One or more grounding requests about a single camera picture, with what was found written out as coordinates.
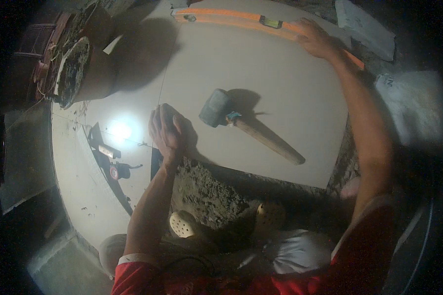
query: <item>cable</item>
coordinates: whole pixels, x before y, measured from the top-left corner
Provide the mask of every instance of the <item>cable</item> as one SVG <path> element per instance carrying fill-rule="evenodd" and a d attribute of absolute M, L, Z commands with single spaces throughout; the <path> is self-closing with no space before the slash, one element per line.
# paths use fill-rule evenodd
<path fill-rule="evenodd" d="M 157 273 L 157 274 L 156 274 L 151 280 L 148 281 L 148 283 L 146 284 L 146 286 L 141 290 L 140 294 L 144 294 L 144 291 L 148 288 L 148 286 L 150 286 L 150 284 L 151 284 L 156 278 L 159 278 L 159 277 L 160 277 L 163 273 L 165 273 L 169 268 L 171 268 L 171 267 L 173 267 L 174 265 L 176 265 L 177 263 L 180 263 L 180 262 L 182 262 L 182 261 L 184 261 L 184 260 L 187 260 L 187 259 L 193 259 L 193 260 L 195 260 L 195 261 L 200 262 L 200 263 L 204 266 L 204 268 L 205 268 L 205 270 L 207 271 L 207 273 L 209 273 L 209 276 L 213 277 L 213 275 L 215 274 L 215 267 L 214 267 L 213 263 L 212 263 L 210 260 L 208 260 L 207 258 L 205 258 L 205 259 L 206 259 L 208 262 L 210 262 L 210 264 L 212 265 L 212 271 L 210 271 L 210 270 L 208 269 L 207 264 L 206 264 L 205 262 L 203 262 L 202 259 L 200 259 L 200 258 L 198 258 L 198 257 L 195 257 L 195 256 L 185 256 L 185 257 L 181 257 L 181 258 L 179 258 L 179 259 L 174 260 L 173 262 L 171 262 L 171 263 L 169 263 L 168 265 L 166 265 L 163 269 L 161 269 L 161 270 L 159 271 L 159 273 Z"/>
<path fill-rule="evenodd" d="M 419 259 L 417 261 L 417 264 L 415 264 L 415 268 L 412 272 L 412 275 L 410 276 L 409 281 L 407 282 L 407 285 L 405 286 L 404 290 L 401 292 L 401 294 L 405 294 L 405 292 L 407 292 L 407 289 L 410 286 L 410 283 L 413 280 L 413 277 L 415 276 L 415 272 L 417 271 L 417 268 L 419 267 L 419 263 L 422 259 L 423 256 L 423 252 L 425 251 L 425 245 L 427 244 L 427 240 L 428 240 L 428 234 L 430 232 L 430 225 L 431 225 L 431 217 L 433 215 L 433 199 L 431 199 L 430 201 L 430 217 L 428 218 L 428 226 L 427 226 L 427 232 L 425 233 L 425 239 L 423 240 L 423 245 L 422 245 L 422 250 L 420 251 L 420 256 Z"/>
<path fill-rule="evenodd" d="M 13 127 L 30 109 L 34 108 L 36 105 L 38 105 L 38 103 L 42 102 L 44 99 L 44 96 L 40 99 L 39 102 L 33 104 L 29 109 L 27 109 L 26 111 L 24 111 L 23 114 L 21 114 L 10 126 L 8 126 L 8 128 L 5 129 L 5 133 L 7 133 L 11 127 Z"/>

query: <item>debris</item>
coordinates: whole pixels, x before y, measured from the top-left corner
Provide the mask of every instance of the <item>debris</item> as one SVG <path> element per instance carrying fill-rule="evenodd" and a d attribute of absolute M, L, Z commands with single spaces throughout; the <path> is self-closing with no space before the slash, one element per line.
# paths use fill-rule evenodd
<path fill-rule="evenodd" d="M 396 49 L 394 33 L 389 32 L 366 11 L 348 0 L 336 0 L 335 7 L 340 28 L 345 28 L 354 39 L 383 60 L 394 60 Z"/>
<path fill-rule="evenodd" d="M 376 89 L 400 144 L 443 153 L 443 83 L 436 71 L 379 75 Z"/>

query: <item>red shirt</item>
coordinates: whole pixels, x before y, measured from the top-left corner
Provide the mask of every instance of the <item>red shirt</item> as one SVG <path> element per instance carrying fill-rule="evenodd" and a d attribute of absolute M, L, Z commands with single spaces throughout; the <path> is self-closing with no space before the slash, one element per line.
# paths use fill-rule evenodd
<path fill-rule="evenodd" d="M 174 277 L 144 262 L 119 264 L 112 295 L 238 295 L 238 294 L 375 294 L 383 284 L 394 250 L 393 209 L 370 210 L 350 226 L 337 246 L 329 268 L 321 275 L 256 277 L 252 280 Z"/>

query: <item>right hand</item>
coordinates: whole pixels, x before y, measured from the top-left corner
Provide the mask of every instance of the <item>right hand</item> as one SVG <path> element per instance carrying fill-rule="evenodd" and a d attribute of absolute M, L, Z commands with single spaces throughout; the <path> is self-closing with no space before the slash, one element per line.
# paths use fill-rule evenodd
<path fill-rule="evenodd" d="M 167 103 L 158 105 L 149 117 L 149 135 L 165 161 L 178 163 L 186 148 L 183 116 Z"/>
<path fill-rule="evenodd" d="M 328 61 L 341 55 L 332 38 L 316 22 L 302 18 L 294 24 L 304 32 L 297 36 L 297 42 L 311 55 Z"/>

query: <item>tile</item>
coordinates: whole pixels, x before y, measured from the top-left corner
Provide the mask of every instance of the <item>tile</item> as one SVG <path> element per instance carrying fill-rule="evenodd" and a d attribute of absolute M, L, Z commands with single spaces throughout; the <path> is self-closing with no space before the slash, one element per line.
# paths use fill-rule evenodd
<path fill-rule="evenodd" d="M 147 125 L 151 110 L 159 102 L 167 63 L 177 53 L 180 24 L 170 16 L 171 5 L 162 1 L 130 9 L 115 20 L 121 35 L 110 56 L 118 68 L 115 92 L 87 104 L 84 124 L 100 125 L 109 132 L 124 124 L 131 130 L 127 139 L 152 146 Z"/>
<path fill-rule="evenodd" d="M 306 17 L 316 21 L 327 33 L 339 38 L 346 47 L 351 48 L 349 32 L 307 11 L 272 0 L 204 0 L 190 5 L 190 8 L 236 10 L 261 14 L 267 18 L 284 22 L 293 22 Z"/>
<path fill-rule="evenodd" d="M 62 109 L 59 106 L 59 103 L 53 103 L 51 106 L 51 111 L 53 115 L 57 115 L 67 120 L 84 124 L 87 105 L 88 102 L 78 102 L 72 104 L 69 109 Z"/>
<path fill-rule="evenodd" d="M 168 65 L 160 103 L 171 104 L 192 122 L 193 157 L 326 187 L 348 116 L 340 81 L 328 62 L 289 40 L 237 27 L 185 24 L 177 42 L 181 50 Z M 296 149 L 305 163 L 294 166 L 237 128 L 203 123 L 198 115 L 215 88 L 244 89 L 232 92 L 238 103 L 252 104 L 254 112 L 263 113 L 257 119 Z"/>
<path fill-rule="evenodd" d="M 130 178 L 118 180 L 123 193 L 129 198 L 131 208 L 134 209 L 151 181 L 152 148 L 145 145 L 139 146 L 137 143 L 108 133 L 102 132 L 101 135 L 104 144 L 121 152 L 121 158 L 111 160 L 113 163 L 126 163 L 133 167 L 142 164 L 140 168 L 130 169 Z"/>
<path fill-rule="evenodd" d="M 130 216 L 104 185 L 94 157 L 89 157 L 90 146 L 86 150 L 79 142 L 79 132 L 80 124 L 52 116 L 54 167 L 65 210 L 74 228 L 98 249 L 107 237 L 126 233 Z"/>

